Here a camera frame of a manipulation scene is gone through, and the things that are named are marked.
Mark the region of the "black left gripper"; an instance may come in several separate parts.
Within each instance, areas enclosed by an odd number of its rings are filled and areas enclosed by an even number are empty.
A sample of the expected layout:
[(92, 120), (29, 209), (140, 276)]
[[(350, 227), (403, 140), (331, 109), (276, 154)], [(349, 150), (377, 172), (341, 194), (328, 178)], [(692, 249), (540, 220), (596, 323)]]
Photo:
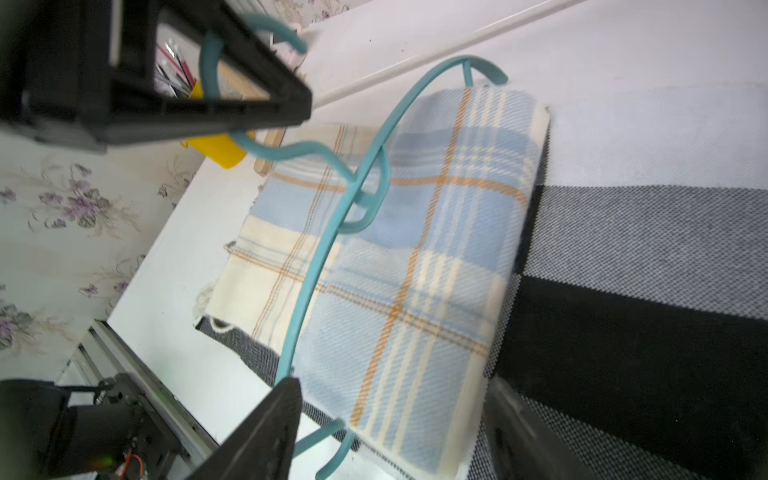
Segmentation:
[[(261, 99), (175, 98), (156, 89), (158, 30), (201, 48), (210, 87), (226, 62)], [(279, 21), (224, 1), (5, 1), (1, 5), (1, 129), (51, 145), (104, 150), (309, 119), (310, 89), (261, 39), (305, 43)]]

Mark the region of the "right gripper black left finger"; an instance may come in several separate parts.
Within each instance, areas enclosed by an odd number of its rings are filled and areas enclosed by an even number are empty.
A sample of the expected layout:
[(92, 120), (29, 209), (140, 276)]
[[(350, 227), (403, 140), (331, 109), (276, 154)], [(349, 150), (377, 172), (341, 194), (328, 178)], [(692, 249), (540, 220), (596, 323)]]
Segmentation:
[(286, 479), (302, 411), (300, 382), (287, 377), (194, 472), (192, 479)]

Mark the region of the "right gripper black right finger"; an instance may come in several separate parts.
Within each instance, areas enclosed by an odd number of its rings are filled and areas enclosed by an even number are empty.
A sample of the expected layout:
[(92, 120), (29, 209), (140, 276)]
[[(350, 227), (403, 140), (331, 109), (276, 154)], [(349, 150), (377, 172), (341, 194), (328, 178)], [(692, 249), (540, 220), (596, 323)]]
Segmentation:
[(593, 473), (502, 378), (490, 380), (483, 423), (499, 479), (592, 479)]

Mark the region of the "grey black checkered scarf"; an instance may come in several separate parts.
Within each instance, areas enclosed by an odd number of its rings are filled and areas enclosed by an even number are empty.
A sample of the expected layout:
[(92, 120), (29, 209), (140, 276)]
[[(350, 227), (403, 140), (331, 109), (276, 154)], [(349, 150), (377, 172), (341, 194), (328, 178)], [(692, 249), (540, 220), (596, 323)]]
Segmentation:
[[(602, 479), (767, 474), (767, 89), (545, 107), (504, 379)], [(465, 475), (495, 472), (483, 425)]]

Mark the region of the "teal plastic hanger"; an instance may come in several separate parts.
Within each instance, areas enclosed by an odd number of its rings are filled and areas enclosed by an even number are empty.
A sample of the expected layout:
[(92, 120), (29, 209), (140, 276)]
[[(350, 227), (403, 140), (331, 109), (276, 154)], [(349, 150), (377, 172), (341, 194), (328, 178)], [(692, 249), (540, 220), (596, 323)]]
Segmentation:
[[(306, 43), (303, 40), (300, 40), (297, 34), (292, 33), (287, 26), (281, 24), (279, 21), (254, 14), (249, 17), (248, 22), (250, 22), (249, 25), (251, 25), (254, 30), (266, 30), (271, 33), (284, 35), (286, 40), (298, 53), (306, 53)], [(222, 40), (215, 31), (209, 30), (206, 33), (199, 54), (201, 85), (204, 95), (207, 95), (206, 101), (213, 99), (218, 100), (220, 97), (216, 69), (223, 54), (224, 45), (224, 40)], [(373, 222), (388, 193), (391, 184), (391, 170), (384, 146), (385, 143), (419, 94), (438, 76), (454, 66), (462, 67), (463, 78), (467, 89), (474, 85), (472, 77), (473, 69), (484, 75), (494, 85), (504, 85), (509, 80), (508, 76), (497, 65), (478, 56), (459, 55), (442, 61), (429, 70), (397, 104), (379, 129), (361, 164), (355, 171), (350, 170), (332, 150), (318, 142), (304, 141), (289, 144), (285, 147), (266, 147), (252, 140), (245, 133), (245, 130), (235, 130), (228, 133), (234, 143), (239, 147), (242, 147), (246, 152), (273, 162), (289, 161), (306, 155), (317, 155), (321, 157), (328, 166), (333, 168), (333, 170), (346, 182), (341, 200), (320, 237), (316, 251), (309, 264), (305, 280), (299, 291), (296, 305), (286, 330), (285, 339), (281, 344), (282, 350), (280, 352), (279, 363), (276, 370), (275, 388), (280, 389), (284, 386), (283, 384), (286, 384), (285, 386), (287, 387), (291, 382), (298, 388), (298, 379), (291, 377), (297, 343), (315, 287), (320, 279), (320, 275), (334, 241), (339, 234), (353, 234), (366, 229)], [(363, 190), (363, 185), (374, 165), (378, 166), (380, 172), (377, 190), (374, 193), (365, 192)], [(363, 217), (357, 221), (346, 221), (346, 217), (353, 205), (364, 208), (365, 213)], [(292, 458), (297, 458), (299, 455), (307, 452), (321, 441), (330, 438), (334, 433), (341, 431), (342, 429), (345, 432), (345, 437), (338, 450), (328, 463), (321, 467), (315, 475), (315, 479), (328, 479), (345, 460), (351, 450), (353, 442), (356, 440), (356, 435), (350, 430), (350, 427), (345, 425), (343, 420), (333, 420), (329, 424), (320, 427), (315, 432), (296, 442), (292, 445)]]

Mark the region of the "blue cream plaid scarf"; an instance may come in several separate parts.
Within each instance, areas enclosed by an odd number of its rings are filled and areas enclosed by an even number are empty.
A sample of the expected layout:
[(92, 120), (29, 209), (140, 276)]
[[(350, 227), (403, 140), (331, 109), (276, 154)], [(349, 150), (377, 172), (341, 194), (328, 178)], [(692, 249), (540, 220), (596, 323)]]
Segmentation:
[[(386, 142), (374, 221), (325, 262), (292, 366), (306, 412), (403, 476), (468, 470), (549, 119), (520, 91), (419, 98)], [(266, 383), (344, 190), (318, 157), (279, 163), (228, 246), (200, 329)]]

